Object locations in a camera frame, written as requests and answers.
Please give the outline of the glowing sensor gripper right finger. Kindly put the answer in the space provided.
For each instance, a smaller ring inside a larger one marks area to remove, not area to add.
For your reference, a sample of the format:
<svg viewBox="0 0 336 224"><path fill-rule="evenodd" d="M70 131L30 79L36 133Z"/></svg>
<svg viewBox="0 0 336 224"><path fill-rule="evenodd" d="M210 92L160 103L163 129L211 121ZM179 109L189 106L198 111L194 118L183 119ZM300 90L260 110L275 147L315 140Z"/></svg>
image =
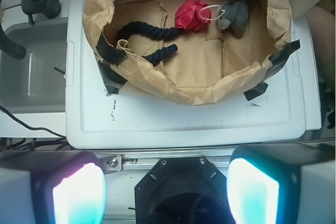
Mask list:
<svg viewBox="0 0 336 224"><path fill-rule="evenodd" d="M237 223L335 223L335 146L241 145L226 188Z"/></svg>

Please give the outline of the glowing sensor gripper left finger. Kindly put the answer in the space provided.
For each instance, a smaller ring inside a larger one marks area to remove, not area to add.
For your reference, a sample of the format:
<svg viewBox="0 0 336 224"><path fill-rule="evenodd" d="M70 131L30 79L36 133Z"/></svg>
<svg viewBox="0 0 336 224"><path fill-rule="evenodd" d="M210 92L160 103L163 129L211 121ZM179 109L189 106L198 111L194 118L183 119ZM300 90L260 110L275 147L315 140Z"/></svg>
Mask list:
<svg viewBox="0 0 336 224"><path fill-rule="evenodd" d="M90 151L1 152L1 223L102 223L106 202Z"/></svg>

